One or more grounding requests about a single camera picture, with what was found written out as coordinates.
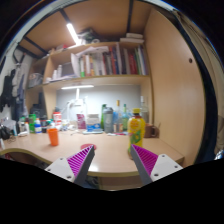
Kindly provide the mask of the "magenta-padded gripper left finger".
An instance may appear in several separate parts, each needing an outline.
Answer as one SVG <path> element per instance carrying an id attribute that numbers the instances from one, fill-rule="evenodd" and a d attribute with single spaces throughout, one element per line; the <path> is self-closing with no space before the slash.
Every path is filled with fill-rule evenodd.
<path id="1" fill-rule="evenodd" d="M 46 171 L 82 186 L 94 156 L 94 146 L 90 145 L 68 158 L 60 157 Z"/>

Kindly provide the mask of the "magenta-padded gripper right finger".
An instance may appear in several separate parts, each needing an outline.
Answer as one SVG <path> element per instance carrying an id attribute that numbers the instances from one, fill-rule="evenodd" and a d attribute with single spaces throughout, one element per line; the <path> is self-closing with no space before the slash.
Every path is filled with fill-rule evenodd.
<path id="1" fill-rule="evenodd" d="M 137 145 L 131 145 L 130 153 L 143 185 L 155 182 L 182 169 L 168 155 L 156 155 Z"/>

